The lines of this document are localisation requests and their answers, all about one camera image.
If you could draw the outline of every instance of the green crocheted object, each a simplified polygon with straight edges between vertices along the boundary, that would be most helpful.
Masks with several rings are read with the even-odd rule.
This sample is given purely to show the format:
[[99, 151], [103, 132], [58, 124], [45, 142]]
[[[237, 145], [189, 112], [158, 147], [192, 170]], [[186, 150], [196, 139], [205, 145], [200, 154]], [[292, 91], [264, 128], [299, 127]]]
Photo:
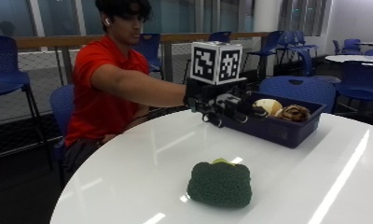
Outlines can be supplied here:
[[220, 207], [245, 207], [252, 200], [249, 168], [224, 159], [215, 160], [213, 164], [200, 162], [193, 168], [187, 191], [199, 202]]

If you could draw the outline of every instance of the glass wall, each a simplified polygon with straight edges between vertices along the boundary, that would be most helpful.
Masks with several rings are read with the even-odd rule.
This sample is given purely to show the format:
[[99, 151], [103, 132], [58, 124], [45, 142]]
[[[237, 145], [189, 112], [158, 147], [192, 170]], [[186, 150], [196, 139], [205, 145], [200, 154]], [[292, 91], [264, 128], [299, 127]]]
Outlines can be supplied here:
[[237, 32], [239, 0], [220, 1], [220, 30]]
[[[255, 0], [151, 0], [151, 4], [146, 33], [253, 32]], [[320, 35], [325, 8], [326, 0], [284, 0], [279, 29]], [[37, 34], [102, 35], [95, 1], [0, 0], [0, 35]]]
[[305, 35], [321, 35], [326, 0], [284, 0], [279, 30], [303, 30]]
[[196, 0], [156, 0], [151, 4], [154, 19], [144, 24], [146, 33], [196, 31]]
[[103, 24], [102, 24], [100, 13], [96, 8], [95, 1], [83, 0], [83, 9], [84, 9], [86, 34], [102, 35]]
[[0, 0], [0, 35], [37, 35], [29, 0]]
[[75, 1], [39, 0], [46, 35], [78, 35]]
[[303, 0], [293, 0], [291, 9], [289, 29], [292, 31], [300, 30], [300, 20], [303, 14]]
[[255, 0], [247, 0], [245, 32], [253, 31], [253, 6]]
[[203, 32], [212, 33], [213, 32], [213, 1], [204, 1], [204, 9], [203, 9]]

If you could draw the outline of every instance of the red t-shirt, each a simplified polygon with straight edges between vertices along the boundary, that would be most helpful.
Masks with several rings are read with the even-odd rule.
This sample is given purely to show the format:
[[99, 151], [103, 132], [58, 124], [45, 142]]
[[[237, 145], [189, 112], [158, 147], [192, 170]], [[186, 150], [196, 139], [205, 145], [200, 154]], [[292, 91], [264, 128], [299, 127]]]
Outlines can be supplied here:
[[66, 145], [80, 138], [99, 139], [106, 134], [119, 134], [138, 112], [139, 105], [98, 90], [91, 85], [91, 76], [104, 64], [114, 64], [124, 70], [150, 74], [148, 62], [135, 50], [128, 59], [108, 36], [90, 43], [79, 52], [74, 70], [75, 111], [71, 116]]

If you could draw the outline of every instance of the white round table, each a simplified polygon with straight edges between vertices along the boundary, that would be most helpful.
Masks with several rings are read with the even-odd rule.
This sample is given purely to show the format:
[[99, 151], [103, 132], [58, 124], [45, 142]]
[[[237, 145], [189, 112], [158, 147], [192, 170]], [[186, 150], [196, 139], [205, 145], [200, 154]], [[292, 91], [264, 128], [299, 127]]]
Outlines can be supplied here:
[[[296, 149], [228, 128], [191, 111], [118, 136], [72, 176], [51, 224], [373, 223], [373, 126], [323, 114]], [[252, 203], [217, 208], [189, 199], [195, 165], [217, 158], [252, 172]]]
[[333, 55], [333, 56], [326, 56], [326, 60], [336, 62], [336, 63], [342, 63], [345, 61], [361, 61], [361, 62], [369, 62], [373, 63], [373, 56], [366, 56], [366, 55]]

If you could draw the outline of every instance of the ar tag cube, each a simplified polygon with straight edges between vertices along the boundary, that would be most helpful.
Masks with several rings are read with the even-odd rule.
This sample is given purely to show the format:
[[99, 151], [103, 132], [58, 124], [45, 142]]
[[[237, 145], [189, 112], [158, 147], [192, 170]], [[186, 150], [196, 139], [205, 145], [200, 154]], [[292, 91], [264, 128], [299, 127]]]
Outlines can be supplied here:
[[243, 46], [223, 42], [192, 44], [191, 78], [213, 85], [236, 82], [239, 77]]

